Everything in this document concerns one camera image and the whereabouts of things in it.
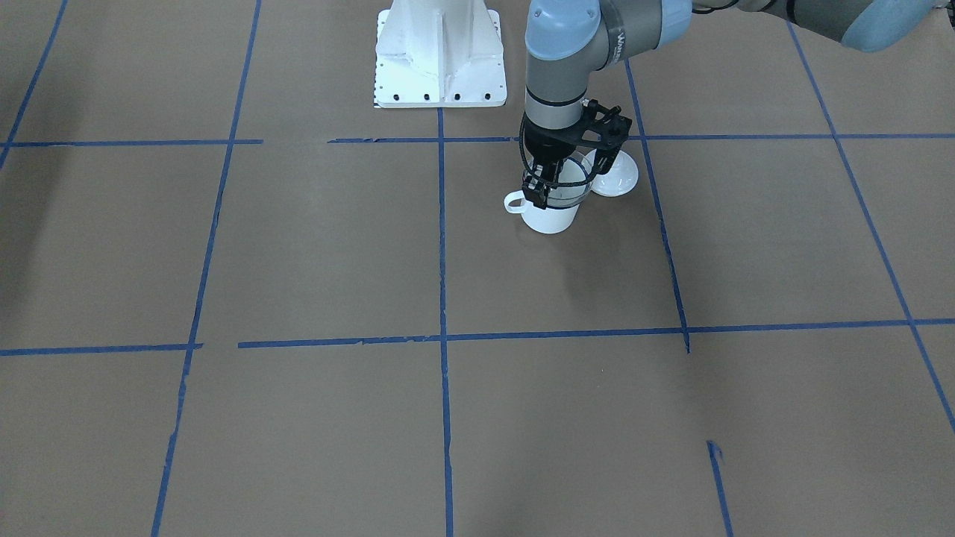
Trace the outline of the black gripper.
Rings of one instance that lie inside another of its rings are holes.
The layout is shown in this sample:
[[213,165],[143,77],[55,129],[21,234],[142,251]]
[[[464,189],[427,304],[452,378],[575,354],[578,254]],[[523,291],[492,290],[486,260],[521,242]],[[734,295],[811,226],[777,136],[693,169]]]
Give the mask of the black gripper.
[[579,118],[573,125],[550,129],[536,125],[522,117],[522,142],[531,157],[523,174],[522,193],[525,200],[539,210],[551,207],[552,192],[558,188],[562,160],[577,147],[594,150],[591,153],[591,175],[610,173],[624,142],[630,139],[633,119],[621,114],[621,107],[610,109],[599,101],[577,104]]

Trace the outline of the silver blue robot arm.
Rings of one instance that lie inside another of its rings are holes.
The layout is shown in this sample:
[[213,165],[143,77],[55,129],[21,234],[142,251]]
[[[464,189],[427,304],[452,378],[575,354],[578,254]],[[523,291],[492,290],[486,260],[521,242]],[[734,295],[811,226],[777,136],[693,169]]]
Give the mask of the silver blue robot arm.
[[525,31],[522,193],[567,210],[610,173],[633,122],[586,96],[590,75],[678,40],[695,15],[767,13],[862,52],[911,33],[934,1],[533,1]]

